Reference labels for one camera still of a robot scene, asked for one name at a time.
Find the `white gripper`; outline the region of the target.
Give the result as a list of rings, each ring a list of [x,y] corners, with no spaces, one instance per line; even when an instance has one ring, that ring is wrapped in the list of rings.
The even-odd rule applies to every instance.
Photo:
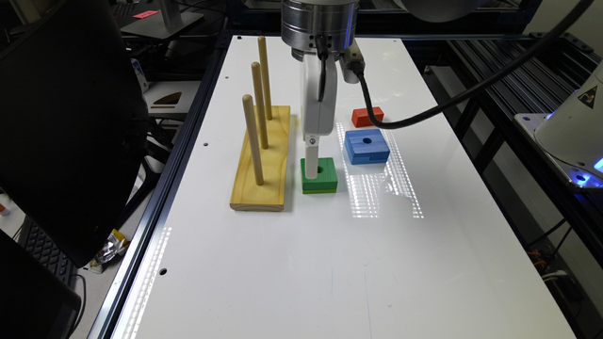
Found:
[[[337,94],[337,69],[334,58],[325,62],[316,54],[302,57],[301,114],[305,134],[305,178],[318,177],[319,137],[328,136],[334,128]]]

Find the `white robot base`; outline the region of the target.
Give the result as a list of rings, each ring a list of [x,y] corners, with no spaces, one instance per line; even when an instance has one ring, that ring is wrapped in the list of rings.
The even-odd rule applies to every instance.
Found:
[[[602,67],[551,113],[514,116],[575,190],[602,189]]]

